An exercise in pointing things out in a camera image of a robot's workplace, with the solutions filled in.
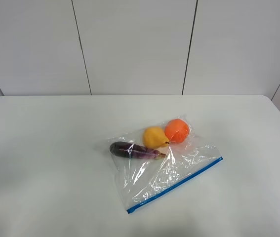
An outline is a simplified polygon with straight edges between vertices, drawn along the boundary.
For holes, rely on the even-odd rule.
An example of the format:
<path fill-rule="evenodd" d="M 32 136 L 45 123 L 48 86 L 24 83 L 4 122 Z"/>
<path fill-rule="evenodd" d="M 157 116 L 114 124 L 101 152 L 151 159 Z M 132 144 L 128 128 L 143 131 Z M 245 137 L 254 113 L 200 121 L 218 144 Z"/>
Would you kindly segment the clear zip bag blue seal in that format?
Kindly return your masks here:
<path fill-rule="evenodd" d="M 144 146 L 144 129 L 107 142 L 107 151 L 115 164 L 116 187 L 127 213 L 160 198 L 223 160 L 219 150 L 195 135 L 185 115 L 178 117 L 190 128 L 183 143 L 169 143 L 156 150 L 166 154 L 160 159 L 121 158 L 110 152 L 110 145 L 122 141 Z"/>

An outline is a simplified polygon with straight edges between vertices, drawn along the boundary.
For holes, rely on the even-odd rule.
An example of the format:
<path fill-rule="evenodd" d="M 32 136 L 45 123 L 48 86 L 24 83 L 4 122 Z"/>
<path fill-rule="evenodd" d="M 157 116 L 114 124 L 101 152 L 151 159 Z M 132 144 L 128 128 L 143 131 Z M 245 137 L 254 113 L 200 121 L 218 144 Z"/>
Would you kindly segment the yellow pear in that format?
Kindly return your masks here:
<path fill-rule="evenodd" d="M 170 143 L 164 130 L 159 126 L 146 128 L 142 140 L 145 147 L 154 150 L 157 148 L 168 147 Z"/>

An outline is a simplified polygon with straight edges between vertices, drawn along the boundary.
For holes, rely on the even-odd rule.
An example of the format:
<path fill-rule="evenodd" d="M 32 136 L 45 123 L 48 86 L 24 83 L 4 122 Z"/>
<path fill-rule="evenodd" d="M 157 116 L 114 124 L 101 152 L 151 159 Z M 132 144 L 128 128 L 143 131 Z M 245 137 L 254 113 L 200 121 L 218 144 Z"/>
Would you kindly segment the purple eggplant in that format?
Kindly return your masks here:
<path fill-rule="evenodd" d="M 158 150 L 122 141 L 112 143 L 109 149 L 111 154 L 121 158 L 160 159 L 166 157 L 166 154 Z"/>

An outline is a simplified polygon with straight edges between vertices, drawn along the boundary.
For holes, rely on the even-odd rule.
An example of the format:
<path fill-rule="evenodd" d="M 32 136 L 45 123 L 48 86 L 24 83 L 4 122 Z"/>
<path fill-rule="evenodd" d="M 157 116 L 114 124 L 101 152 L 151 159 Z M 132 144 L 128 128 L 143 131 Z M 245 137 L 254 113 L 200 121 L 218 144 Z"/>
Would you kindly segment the orange fruit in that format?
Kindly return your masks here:
<path fill-rule="evenodd" d="M 183 143 L 190 133 L 189 126 L 181 119 L 171 120 L 164 129 L 166 137 L 171 143 Z"/>

